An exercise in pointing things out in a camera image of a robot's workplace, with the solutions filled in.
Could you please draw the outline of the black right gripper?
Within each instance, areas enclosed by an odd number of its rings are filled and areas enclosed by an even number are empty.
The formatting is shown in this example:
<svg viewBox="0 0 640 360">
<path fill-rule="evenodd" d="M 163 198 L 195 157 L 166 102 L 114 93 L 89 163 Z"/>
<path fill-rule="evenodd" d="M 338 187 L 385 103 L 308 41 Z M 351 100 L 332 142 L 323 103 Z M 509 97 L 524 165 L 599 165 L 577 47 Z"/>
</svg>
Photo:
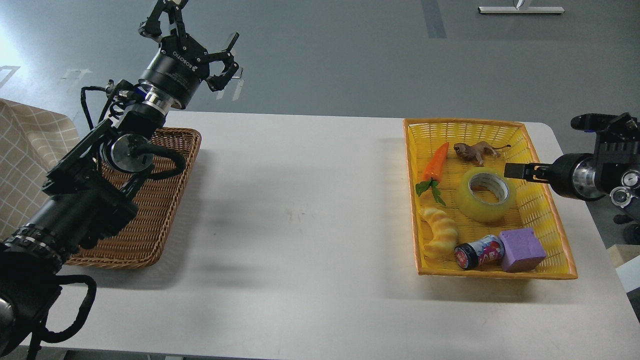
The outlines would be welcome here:
<svg viewBox="0 0 640 360">
<path fill-rule="evenodd" d="M 531 183 L 549 183 L 551 189 L 564 198 L 595 201 L 592 153 L 565 153 L 551 165 L 539 162 L 506 162 L 503 177 Z"/>
</svg>

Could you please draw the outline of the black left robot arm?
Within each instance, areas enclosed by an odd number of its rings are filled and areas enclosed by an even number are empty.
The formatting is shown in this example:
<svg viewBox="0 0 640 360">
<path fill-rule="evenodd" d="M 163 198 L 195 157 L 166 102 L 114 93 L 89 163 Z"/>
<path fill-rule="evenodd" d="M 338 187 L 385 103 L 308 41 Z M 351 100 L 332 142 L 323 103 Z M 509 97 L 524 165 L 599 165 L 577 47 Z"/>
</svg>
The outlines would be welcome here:
<svg viewBox="0 0 640 360">
<path fill-rule="evenodd" d="M 180 176 L 187 161 L 153 144 L 170 109 L 187 107 L 200 84 L 224 91 L 242 77 L 233 47 L 209 52 L 185 29 L 185 0 L 158 0 L 138 33 L 158 51 L 136 84 L 122 79 L 85 86 L 80 104 L 89 132 L 48 173 L 48 200 L 1 242 L 1 355 L 30 337 L 28 359 L 41 342 L 61 343 L 85 325 L 98 285 L 89 275 L 60 275 L 80 249 L 121 232 L 138 214 L 135 196 L 148 181 Z"/>
</svg>

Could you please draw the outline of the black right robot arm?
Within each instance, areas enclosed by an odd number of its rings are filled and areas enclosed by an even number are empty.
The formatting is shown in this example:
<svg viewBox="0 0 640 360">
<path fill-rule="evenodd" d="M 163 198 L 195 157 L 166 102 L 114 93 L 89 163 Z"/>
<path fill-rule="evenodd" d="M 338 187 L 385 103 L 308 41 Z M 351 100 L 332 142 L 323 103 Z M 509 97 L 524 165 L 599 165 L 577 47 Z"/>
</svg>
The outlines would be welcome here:
<svg viewBox="0 0 640 360">
<path fill-rule="evenodd" d="M 563 198 L 594 202 L 610 199 L 620 211 L 614 223 L 625 225 L 622 238 L 639 244 L 640 131 L 628 112 L 620 115 L 586 113 L 571 119 L 574 130 L 595 134 L 591 153 L 565 153 L 553 163 L 508 162 L 503 175 L 544 183 Z"/>
</svg>

